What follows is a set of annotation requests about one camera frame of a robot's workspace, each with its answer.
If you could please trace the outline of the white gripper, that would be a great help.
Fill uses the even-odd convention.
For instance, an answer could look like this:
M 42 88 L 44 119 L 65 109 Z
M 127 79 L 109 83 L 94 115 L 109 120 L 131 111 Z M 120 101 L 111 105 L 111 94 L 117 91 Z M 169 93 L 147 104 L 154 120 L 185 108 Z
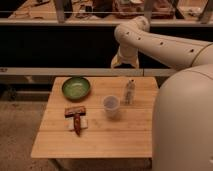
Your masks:
M 134 47 L 121 44 L 117 56 L 111 60 L 111 68 L 114 69 L 121 64 L 130 64 L 133 68 L 139 69 L 138 50 Z

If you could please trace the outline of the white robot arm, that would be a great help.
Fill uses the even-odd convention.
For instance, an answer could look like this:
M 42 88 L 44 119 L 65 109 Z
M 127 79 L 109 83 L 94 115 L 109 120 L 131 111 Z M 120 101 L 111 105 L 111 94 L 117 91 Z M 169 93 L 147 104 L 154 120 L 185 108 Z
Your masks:
M 160 87 L 152 117 L 152 171 L 213 171 L 213 42 L 153 34 L 143 16 L 119 24 L 112 67 L 143 53 L 176 73 Z

